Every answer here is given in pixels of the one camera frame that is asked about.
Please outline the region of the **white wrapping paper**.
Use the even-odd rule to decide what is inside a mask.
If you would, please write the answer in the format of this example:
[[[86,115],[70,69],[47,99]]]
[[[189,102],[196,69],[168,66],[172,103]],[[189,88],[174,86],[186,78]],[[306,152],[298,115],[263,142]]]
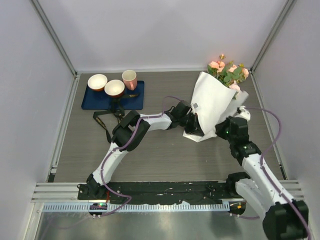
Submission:
[[[227,117],[233,117],[237,108],[244,105],[248,96],[246,91],[236,92],[224,86],[212,75],[202,71],[195,83],[191,98],[191,103],[197,103],[200,109],[197,111],[191,109],[194,114],[198,115],[204,136],[187,134],[184,131],[183,137],[197,143],[217,137],[215,126],[222,123]]]

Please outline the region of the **pink fake flower stem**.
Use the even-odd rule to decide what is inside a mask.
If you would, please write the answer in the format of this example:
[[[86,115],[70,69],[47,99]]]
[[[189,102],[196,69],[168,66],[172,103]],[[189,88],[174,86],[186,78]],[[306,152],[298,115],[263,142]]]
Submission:
[[[207,65],[207,73],[217,78],[219,74],[222,72],[224,67],[226,66],[224,59],[226,56],[224,54],[219,55],[217,61],[211,61]]]

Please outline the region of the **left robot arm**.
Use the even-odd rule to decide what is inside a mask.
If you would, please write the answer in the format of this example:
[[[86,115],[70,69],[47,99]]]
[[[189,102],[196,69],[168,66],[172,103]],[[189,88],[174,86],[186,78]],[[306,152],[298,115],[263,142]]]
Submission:
[[[106,132],[109,150],[98,168],[89,175],[81,192],[90,198],[102,199],[107,192],[106,184],[121,160],[138,147],[147,132],[176,127],[183,127],[186,134],[204,136],[198,114],[184,100],[158,114],[139,114],[131,110],[119,120],[112,134]]]

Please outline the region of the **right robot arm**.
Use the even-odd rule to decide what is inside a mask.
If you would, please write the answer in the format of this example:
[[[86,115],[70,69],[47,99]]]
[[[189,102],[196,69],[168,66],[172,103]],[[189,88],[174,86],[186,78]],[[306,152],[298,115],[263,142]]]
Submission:
[[[296,200],[270,170],[250,140],[248,121],[229,116],[215,126],[215,133],[228,141],[231,155],[244,169],[228,176],[226,193],[233,198],[241,196],[252,206],[269,240],[310,240],[307,204]]]

